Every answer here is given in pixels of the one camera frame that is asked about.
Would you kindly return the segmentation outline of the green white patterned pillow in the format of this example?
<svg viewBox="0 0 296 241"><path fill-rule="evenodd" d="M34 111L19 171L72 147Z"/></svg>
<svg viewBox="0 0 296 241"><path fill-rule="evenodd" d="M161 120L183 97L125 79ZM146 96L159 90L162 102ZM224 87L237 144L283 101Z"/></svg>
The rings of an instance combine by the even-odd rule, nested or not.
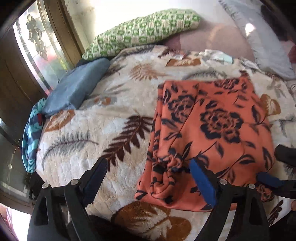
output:
<svg viewBox="0 0 296 241"><path fill-rule="evenodd" d="M167 9L138 17L97 35L82 59L114 57L125 48L156 43L174 34L195 30L200 21L201 17L191 9Z"/></svg>

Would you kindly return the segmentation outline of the beige leaf-pattern fleece blanket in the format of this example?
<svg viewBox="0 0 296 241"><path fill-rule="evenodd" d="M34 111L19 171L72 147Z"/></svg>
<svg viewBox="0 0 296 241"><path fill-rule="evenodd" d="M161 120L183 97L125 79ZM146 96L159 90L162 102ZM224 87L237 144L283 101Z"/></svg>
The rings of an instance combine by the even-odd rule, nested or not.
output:
<svg viewBox="0 0 296 241"><path fill-rule="evenodd" d="M266 112L273 147L295 147L295 96L280 77L242 57L228 64L204 61L196 51L179 60L173 58L176 52L160 45L121 51L79 109L62 110L46 121L37 149L36 171L52 187L80 178L99 158L106 158L106 176L87 212L148 240L194 240L211 211L166 208L135 198L160 84L245 75ZM267 172L295 178L295 169L276 159Z"/></svg>

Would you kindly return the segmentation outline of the orange black floral garment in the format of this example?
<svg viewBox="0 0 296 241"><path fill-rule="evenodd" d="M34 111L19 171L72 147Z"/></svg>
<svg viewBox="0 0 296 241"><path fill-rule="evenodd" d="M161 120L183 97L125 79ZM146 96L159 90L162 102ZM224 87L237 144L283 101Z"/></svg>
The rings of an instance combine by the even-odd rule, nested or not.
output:
<svg viewBox="0 0 296 241"><path fill-rule="evenodd" d="M135 198L208 211L189 169L196 160L230 184L254 183L274 163L270 125L249 77L167 80L158 99L144 172Z"/></svg>

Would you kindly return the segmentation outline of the wooden framed window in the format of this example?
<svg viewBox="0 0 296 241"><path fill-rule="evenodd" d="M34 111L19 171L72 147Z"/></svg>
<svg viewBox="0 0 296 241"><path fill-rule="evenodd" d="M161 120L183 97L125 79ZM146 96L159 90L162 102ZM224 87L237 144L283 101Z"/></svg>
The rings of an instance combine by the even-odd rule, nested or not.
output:
<svg viewBox="0 0 296 241"><path fill-rule="evenodd" d="M25 125L82 53L65 1L1 1L1 204L32 213L39 178L23 165Z"/></svg>

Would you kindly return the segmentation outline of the blue folded cloth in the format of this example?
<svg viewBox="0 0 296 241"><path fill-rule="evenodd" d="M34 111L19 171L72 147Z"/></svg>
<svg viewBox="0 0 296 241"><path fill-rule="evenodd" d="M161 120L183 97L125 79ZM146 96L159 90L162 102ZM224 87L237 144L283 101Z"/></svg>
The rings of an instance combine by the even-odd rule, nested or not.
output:
<svg viewBox="0 0 296 241"><path fill-rule="evenodd" d="M49 118L62 110L78 109L110 67L107 58L80 59L75 69L66 73L49 94L42 114Z"/></svg>

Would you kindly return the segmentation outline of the grey pillow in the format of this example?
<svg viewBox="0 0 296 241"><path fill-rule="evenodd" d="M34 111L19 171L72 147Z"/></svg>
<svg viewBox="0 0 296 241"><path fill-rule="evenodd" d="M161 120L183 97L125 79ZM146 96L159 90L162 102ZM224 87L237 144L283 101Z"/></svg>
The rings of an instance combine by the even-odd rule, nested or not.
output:
<svg viewBox="0 0 296 241"><path fill-rule="evenodd" d="M285 80L295 79L282 44L261 14L262 4L259 1L229 0L219 1L219 4L250 44L255 63L261 70L277 74Z"/></svg>

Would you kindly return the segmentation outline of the white light-blue small garment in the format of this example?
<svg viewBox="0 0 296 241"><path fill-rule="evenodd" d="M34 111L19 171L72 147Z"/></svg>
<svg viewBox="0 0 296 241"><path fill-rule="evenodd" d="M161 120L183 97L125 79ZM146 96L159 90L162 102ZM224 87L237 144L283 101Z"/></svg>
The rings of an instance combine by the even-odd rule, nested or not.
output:
<svg viewBox="0 0 296 241"><path fill-rule="evenodd" d="M199 52L199 55L202 56L202 59L204 61L213 60L213 61L218 61L221 63L228 63L228 64L233 64L234 62L232 56L219 50L206 49L205 51Z"/></svg>

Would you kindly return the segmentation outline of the turquoise striped garment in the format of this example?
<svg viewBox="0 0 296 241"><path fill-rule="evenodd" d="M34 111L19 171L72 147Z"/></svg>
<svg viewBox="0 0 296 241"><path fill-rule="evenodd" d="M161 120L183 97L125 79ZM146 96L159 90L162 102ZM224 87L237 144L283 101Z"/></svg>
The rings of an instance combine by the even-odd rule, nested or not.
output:
<svg viewBox="0 0 296 241"><path fill-rule="evenodd" d="M46 103L45 98L41 98L30 112L25 125L22 138L22 161L27 173L34 173L36 169L36 154L39 140L44 126L42 109Z"/></svg>

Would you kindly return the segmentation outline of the mauve quilted bed sheet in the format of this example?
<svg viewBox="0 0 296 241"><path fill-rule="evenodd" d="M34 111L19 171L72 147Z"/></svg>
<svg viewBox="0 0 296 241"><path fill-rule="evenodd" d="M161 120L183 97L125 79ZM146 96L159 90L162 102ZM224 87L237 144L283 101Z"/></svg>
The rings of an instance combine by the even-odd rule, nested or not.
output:
<svg viewBox="0 0 296 241"><path fill-rule="evenodd" d="M254 61L250 44L237 27L201 20L196 30L184 31L162 41L162 45L175 50L219 50L234 58Z"/></svg>

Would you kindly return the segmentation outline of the small red printed packet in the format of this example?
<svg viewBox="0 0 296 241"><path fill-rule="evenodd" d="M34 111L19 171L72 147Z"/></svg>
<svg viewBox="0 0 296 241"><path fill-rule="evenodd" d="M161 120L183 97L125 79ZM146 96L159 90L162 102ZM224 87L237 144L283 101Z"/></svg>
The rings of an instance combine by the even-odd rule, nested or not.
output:
<svg viewBox="0 0 296 241"><path fill-rule="evenodd" d="M189 52L178 51L173 54L173 58L182 60L189 55Z"/></svg>

